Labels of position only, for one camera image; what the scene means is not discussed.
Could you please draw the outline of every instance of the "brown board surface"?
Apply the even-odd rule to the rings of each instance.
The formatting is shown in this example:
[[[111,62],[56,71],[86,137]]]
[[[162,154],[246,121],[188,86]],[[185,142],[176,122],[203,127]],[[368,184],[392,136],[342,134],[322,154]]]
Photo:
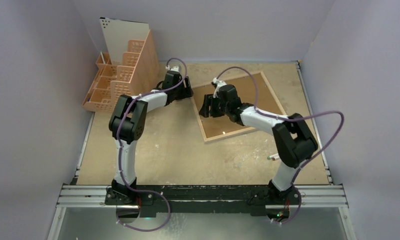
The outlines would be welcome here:
[[[264,74],[262,72],[257,72],[253,74],[259,90],[257,107],[272,113],[285,114],[285,111],[280,107],[278,99],[274,94],[272,94],[272,91],[268,88],[268,86],[270,85],[268,84],[267,79],[265,79],[266,77],[263,76]],[[228,79],[225,82],[227,84],[232,84],[235,86],[238,96],[241,98],[241,101],[243,103],[254,103],[255,88],[249,76],[240,76]],[[195,103],[195,110],[197,113],[203,105],[204,95],[212,94],[214,90],[215,89],[211,84],[193,88],[193,102]],[[224,137],[224,135],[230,135],[235,131],[249,129],[248,126],[234,124],[229,120],[227,116],[207,118],[200,116],[200,119],[200,127],[204,129],[204,134],[207,139],[220,135]]]

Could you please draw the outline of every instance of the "metal strip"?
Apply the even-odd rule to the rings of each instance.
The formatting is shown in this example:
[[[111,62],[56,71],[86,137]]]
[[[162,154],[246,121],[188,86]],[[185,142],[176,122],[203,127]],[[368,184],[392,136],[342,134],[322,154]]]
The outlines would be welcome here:
[[[353,224],[351,223],[350,211],[348,210],[348,207],[340,207],[339,210],[347,239],[357,240],[356,233],[353,229]]]
[[[105,185],[63,186],[57,206],[67,208],[115,208],[116,206],[104,204],[107,187]],[[341,185],[298,185],[296,187],[302,195],[302,207],[339,208],[348,206],[345,192]]]
[[[312,115],[313,114],[313,110],[312,110],[312,106],[310,105],[309,96],[307,95],[306,86],[304,86],[304,80],[303,80],[303,75],[301,74],[300,65],[299,65],[298,62],[296,62],[296,65],[297,65],[298,77],[300,77],[301,87],[303,88],[304,97],[306,98],[307,108],[309,109],[310,115]],[[322,148],[322,141],[320,139],[319,131],[318,131],[318,128],[317,128],[317,125],[316,125],[316,121],[315,121],[314,118],[312,118],[312,123],[313,123],[313,127],[315,128],[316,137],[318,139],[319,147]],[[322,154],[323,163],[325,164],[325,166],[327,166],[328,162],[326,161],[325,153],[322,152],[321,154]]]
[[[82,159],[83,155],[85,154],[86,143],[88,142],[89,132],[91,131],[92,122],[94,121],[94,114],[95,113],[93,112],[91,115],[91,119],[89,120],[88,127],[86,129],[86,134],[85,134],[85,139],[83,140],[81,154],[79,155],[78,168],[80,168],[80,166],[82,165]]]
[[[55,210],[53,222],[51,223],[50,232],[48,233],[47,240],[57,240],[60,234],[61,224],[63,223],[64,214],[66,213],[65,207],[57,207]]]

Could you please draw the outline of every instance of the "cork board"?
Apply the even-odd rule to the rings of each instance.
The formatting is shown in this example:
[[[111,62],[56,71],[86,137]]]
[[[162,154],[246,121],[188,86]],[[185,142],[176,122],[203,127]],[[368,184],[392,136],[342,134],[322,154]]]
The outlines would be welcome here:
[[[266,76],[262,71],[252,73],[257,82],[259,89],[259,99],[257,107],[276,114],[286,115],[281,103],[276,97],[275,92],[270,86]],[[251,78],[247,74],[234,76],[227,79],[221,79],[227,84],[232,84],[236,87],[238,96],[243,103],[254,103],[255,88]],[[239,134],[245,134],[257,130],[254,127],[241,126],[231,122],[227,116],[221,117],[203,117],[198,114],[203,105],[204,95],[212,94],[214,87],[209,83],[193,87],[194,96],[191,98],[194,111],[197,115],[198,125],[203,135],[204,142],[211,142],[223,138],[233,137]]]

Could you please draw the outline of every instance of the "cable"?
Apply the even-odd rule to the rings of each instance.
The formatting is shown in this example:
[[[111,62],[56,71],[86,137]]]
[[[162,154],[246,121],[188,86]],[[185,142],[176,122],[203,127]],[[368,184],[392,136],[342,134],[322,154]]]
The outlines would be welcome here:
[[[269,117],[269,118],[273,118],[273,119],[277,119],[277,120],[284,120],[284,121],[291,122],[291,123],[295,123],[295,122],[299,122],[299,121],[304,121],[304,120],[312,119],[312,118],[317,118],[317,117],[321,117],[321,116],[329,115],[329,114],[339,114],[340,117],[341,117],[340,125],[338,126],[337,130],[336,130],[335,133],[332,135],[332,137],[329,139],[329,141],[328,141],[316,154],[314,154],[310,159],[304,161],[304,162],[298,167],[297,171],[295,172],[291,184],[292,184],[293,188],[294,188],[294,189],[297,191],[297,193],[298,193],[299,203],[298,203],[298,208],[295,210],[295,212],[293,213],[293,215],[290,216],[286,221],[280,223],[280,224],[282,224],[282,223],[285,224],[285,223],[291,221],[291,220],[297,215],[297,213],[298,213],[298,211],[300,210],[300,207],[301,207],[301,194],[300,194],[299,190],[294,186],[295,179],[297,178],[298,174],[300,173],[300,170],[303,169],[305,165],[307,165],[310,161],[312,161],[313,159],[315,159],[319,154],[321,154],[321,153],[332,143],[332,141],[335,139],[335,137],[338,135],[338,133],[340,132],[341,128],[342,128],[343,125],[344,125],[344,114],[343,114],[342,112],[340,112],[340,111],[332,110],[332,111],[324,111],[324,112],[321,112],[321,113],[318,113],[318,114],[312,114],[312,115],[310,115],[310,116],[305,116],[305,117],[301,117],[301,118],[290,119],[290,118],[283,117],[283,116],[278,115],[278,114],[267,114],[267,113],[264,113],[264,112],[260,111],[260,110],[257,108],[257,101],[258,101],[258,99],[259,99],[259,88],[258,88],[258,86],[257,86],[256,79],[255,79],[254,76],[251,75],[251,73],[248,72],[245,68],[242,68],[242,67],[240,67],[240,66],[231,66],[231,67],[228,67],[227,69],[223,70],[219,75],[217,75],[216,78],[219,79],[219,77],[220,77],[224,72],[226,72],[226,71],[229,70],[229,69],[240,69],[240,70],[244,71],[245,73],[247,73],[248,76],[251,78],[251,80],[253,80],[254,89],[255,89],[255,92],[256,92],[256,96],[255,96],[255,98],[254,98],[254,110],[255,110],[258,114],[260,114],[260,115],[262,115],[262,116]]]
[[[160,194],[159,192],[152,191],[152,190],[137,190],[137,189],[131,188],[130,184],[126,181],[125,176],[123,175],[123,170],[122,170],[122,148],[123,148],[123,143],[122,143],[122,140],[120,139],[120,131],[121,131],[121,129],[122,129],[122,125],[123,125],[123,123],[125,122],[126,117],[127,117],[128,114],[129,114],[130,109],[132,108],[132,106],[134,105],[134,103],[135,103],[138,99],[140,99],[140,98],[142,98],[142,97],[145,97],[145,96],[148,96],[148,95],[151,95],[151,94],[164,93],[164,92],[166,92],[166,91],[173,90],[173,89],[179,87],[179,86],[184,82],[184,79],[185,79],[186,76],[187,76],[187,66],[186,66],[185,62],[182,61],[181,59],[177,58],[177,57],[172,57],[171,59],[169,59],[169,60],[167,61],[166,66],[169,65],[169,62],[170,62],[171,60],[178,60],[178,61],[180,61],[180,62],[184,65],[184,68],[185,68],[185,76],[182,78],[182,80],[179,81],[178,84],[176,84],[175,86],[170,87],[170,88],[168,88],[168,89],[154,90],[154,91],[151,91],[151,92],[147,92],[147,93],[144,93],[144,94],[140,94],[139,96],[137,96],[136,98],[134,98],[134,99],[131,101],[131,103],[129,104],[129,106],[128,106],[128,108],[126,109],[125,113],[123,114],[123,118],[122,118],[122,120],[120,121],[119,127],[117,128],[117,132],[116,132],[116,138],[117,138],[117,141],[119,142],[119,145],[120,145],[120,147],[119,147],[119,154],[118,154],[118,169],[119,169],[119,172],[120,172],[120,177],[122,178],[123,183],[125,183],[125,186],[126,186],[129,190],[131,190],[131,191],[133,191],[133,192],[136,192],[136,193],[151,193],[151,194],[159,195],[159,196],[166,202],[167,209],[168,209],[166,220],[162,223],[162,225],[160,225],[160,226],[158,226],[158,227],[156,227],[156,228],[153,228],[153,229],[141,229],[141,228],[137,228],[137,227],[134,227],[134,226],[127,225],[126,223],[123,223],[123,222],[119,219],[119,216],[118,216],[118,214],[116,213],[116,218],[117,218],[117,222],[116,222],[116,223],[119,223],[119,224],[123,225],[124,227],[130,228],[130,229],[133,229],[133,230],[136,230],[136,231],[140,231],[140,232],[153,232],[153,231],[159,230],[160,228],[164,227],[164,226],[169,222],[169,220],[170,220],[170,216],[171,216],[170,205],[169,205],[169,201],[168,201],[162,194]]]

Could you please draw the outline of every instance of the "glass panel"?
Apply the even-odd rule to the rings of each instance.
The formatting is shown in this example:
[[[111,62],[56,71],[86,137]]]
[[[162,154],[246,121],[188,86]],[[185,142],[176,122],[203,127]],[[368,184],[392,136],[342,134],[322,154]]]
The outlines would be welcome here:
[[[139,218],[133,226],[151,229],[166,214]],[[338,208],[303,208],[297,218],[282,227],[267,217],[249,214],[173,213],[169,223],[154,232],[138,232],[116,224],[113,208],[68,208],[59,240],[161,239],[161,240],[346,240]]]

